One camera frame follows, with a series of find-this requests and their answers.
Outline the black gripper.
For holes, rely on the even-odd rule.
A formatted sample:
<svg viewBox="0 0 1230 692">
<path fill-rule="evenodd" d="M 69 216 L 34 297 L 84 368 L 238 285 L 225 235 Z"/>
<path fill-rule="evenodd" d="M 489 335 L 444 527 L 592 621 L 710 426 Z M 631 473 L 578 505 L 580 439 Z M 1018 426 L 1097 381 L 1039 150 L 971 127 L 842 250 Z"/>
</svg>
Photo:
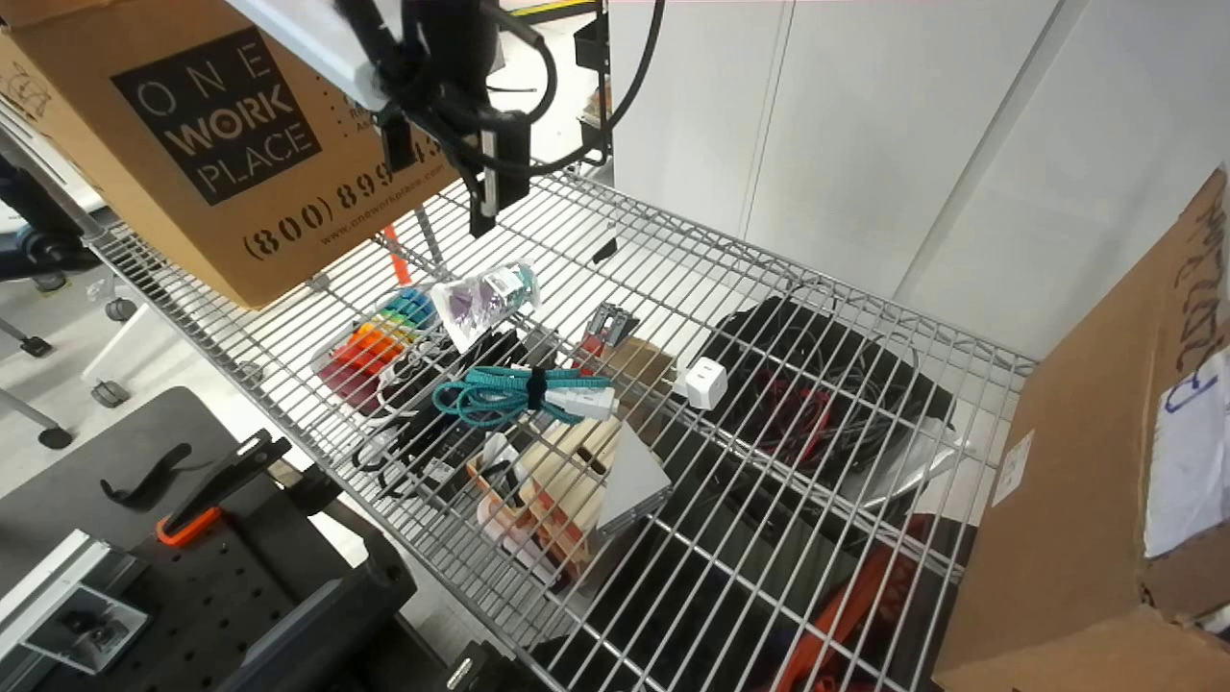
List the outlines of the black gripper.
<svg viewBox="0 0 1230 692">
<path fill-rule="evenodd" d="M 492 208 L 507 208 L 529 193 L 529 120 L 521 113 L 492 113 L 452 85 L 396 92 L 376 113 L 376 134 L 388 170 L 420 161 L 420 134 L 433 143 L 464 180 L 473 240 L 485 240 L 497 227 Z"/>
</svg>

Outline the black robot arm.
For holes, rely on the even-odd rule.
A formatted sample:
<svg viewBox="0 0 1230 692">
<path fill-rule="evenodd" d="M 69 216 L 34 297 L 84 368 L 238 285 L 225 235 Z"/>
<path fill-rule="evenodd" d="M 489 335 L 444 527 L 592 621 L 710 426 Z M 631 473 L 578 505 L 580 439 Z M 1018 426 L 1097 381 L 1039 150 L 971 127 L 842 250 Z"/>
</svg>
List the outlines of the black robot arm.
<svg viewBox="0 0 1230 692">
<path fill-rule="evenodd" d="M 464 185 L 473 240 L 529 193 L 529 127 L 552 99 L 557 67 L 546 39 L 499 0 L 225 3 L 373 120 L 393 174 L 425 138 Z M 546 92 L 529 113 L 489 99 L 505 35 L 540 57 Z"/>
</svg>

